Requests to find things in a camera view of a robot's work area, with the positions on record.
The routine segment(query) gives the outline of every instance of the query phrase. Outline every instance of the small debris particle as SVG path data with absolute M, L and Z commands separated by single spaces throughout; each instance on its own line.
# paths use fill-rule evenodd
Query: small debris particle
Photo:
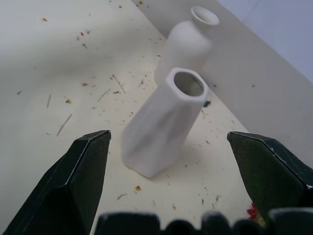
M 143 79 L 141 80 L 141 82 L 140 82 L 138 87 L 140 87 L 142 84 L 144 84 Z
M 49 108 L 49 103 L 50 103 L 50 100 L 51 100 L 51 95 L 49 95 L 49 98 L 48 98 L 47 108 Z
M 175 212 L 177 211 L 177 207 L 174 203 L 172 204 L 172 208 L 173 208 L 173 211 L 175 211 Z
M 59 129 L 57 136 L 60 134 L 60 132 L 62 131 L 62 129 L 65 127 L 65 124 L 68 122 L 68 120 L 70 119 L 70 117 L 72 116 L 72 114 L 70 114 L 67 118 L 67 120 L 63 123 L 63 125 L 61 126 L 61 128 Z
M 104 97 L 104 96 L 106 95 L 106 93 L 108 93 L 110 90 L 111 90 L 111 88 L 108 89 L 106 92 L 104 92 L 104 93 L 100 96 L 100 98 L 98 99 L 97 102 L 99 102 L 99 101 L 102 99 L 102 97 Z
M 127 193 L 124 193 L 124 194 L 119 195 L 119 196 L 117 197 L 117 200 L 121 199 L 121 197 L 124 197 L 124 196 L 126 196 L 126 195 L 127 195 Z
M 204 103 L 204 107 L 206 108 L 206 107 L 208 107 L 209 106 L 209 104 L 211 104 L 211 101 L 210 100 L 207 100 L 205 103 Z

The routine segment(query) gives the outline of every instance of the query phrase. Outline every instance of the white vase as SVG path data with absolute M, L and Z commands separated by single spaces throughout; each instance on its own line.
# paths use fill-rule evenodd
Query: white vase
M 207 36 L 220 23 L 211 11 L 194 6 L 192 20 L 177 24 L 171 31 L 155 71 L 155 82 L 161 84 L 172 68 L 186 68 L 202 74 L 203 66 L 212 48 Z
M 127 125 L 123 162 L 146 177 L 172 165 L 209 93 L 194 71 L 174 68 Z

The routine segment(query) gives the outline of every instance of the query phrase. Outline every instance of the rounded white bottle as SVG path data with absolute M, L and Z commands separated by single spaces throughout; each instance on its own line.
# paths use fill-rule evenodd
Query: rounded white bottle
M 202 74 L 212 48 L 207 36 L 209 30 L 220 23 L 211 11 L 194 6 L 192 20 L 177 24 L 171 31 L 155 71 L 155 82 L 161 84 L 172 68 L 185 68 Z

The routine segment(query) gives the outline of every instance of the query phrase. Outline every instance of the debris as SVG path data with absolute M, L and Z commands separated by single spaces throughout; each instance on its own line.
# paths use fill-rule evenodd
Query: debris
M 174 203 L 172 204 L 172 208 L 173 208 L 173 211 L 175 211 L 175 212 L 177 211 L 177 207 Z
M 50 99 L 51 99 L 51 95 L 49 95 L 49 98 L 48 98 L 47 108 L 49 108 Z
M 140 87 L 142 84 L 144 84 L 143 79 L 141 80 L 141 82 L 140 82 L 138 87 Z
M 211 101 L 210 100 L 207 100 L 205 103 L 204 103 L 204 107 L 206 108 L 207 106 L 209 106 L 209 104 L 211 104 Z
M 124 197 L 124 196 L 126 196 L 126 195 L 127 195 L 127 193 L 124 193 L 124 194 L 122 194 L 122 195 L 119 195 L 119 196 L 117 197 L 117 200 L 121 199 L 121 197 Z
M 65 127 L 65 124 L 68 122 L 68 120 L 70 119 L 70 117 L 72 116 L 72 114 L 70 114 L 67 118 L 67 120 L 63 123 L 63 125 L 61 126 L 61 128 L 59 129 L 57 136 L 59 135 L 59 133 L 62 131 L 62 129 Z
M 99 101 L 102 99 L 102 97 L 104 97 L 104 96 L 106 95 L 106 93 L 108 93 L 110 90 L 111 90 L 111 88 L 108 89 L 106 92 L 104 92 L 104 93 L 100 96 L 100 98 L 98 99 L 97 102 L 99 102 Z
M 126 92 L 124 91 L 124 88 L 121 86 L 121 83 L 117 80 L 117 78 L 114 76 L 114 74 L 112 74 L 112 76 L 116 79 L 116 81 L 118 82 L 119 86 L 122 88 L 123 92 L 126 94 Z

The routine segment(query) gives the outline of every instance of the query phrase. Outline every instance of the white table surface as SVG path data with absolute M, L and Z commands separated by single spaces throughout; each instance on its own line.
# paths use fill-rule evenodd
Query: white table surface
M 246 129 L 213 93 L 174 166 L 147 179 L 123 165 L 121 134 L 156 89 L 165 43 L 130 0 L 6 1 L 0 26 L 0 232 L 72 142 L 98 130 L 112 140 L 97 216 L 149 211 L 163 228 L 175 218 L 199 227 L 209 210 L 247 218 L 251 200 L 226 139 Z

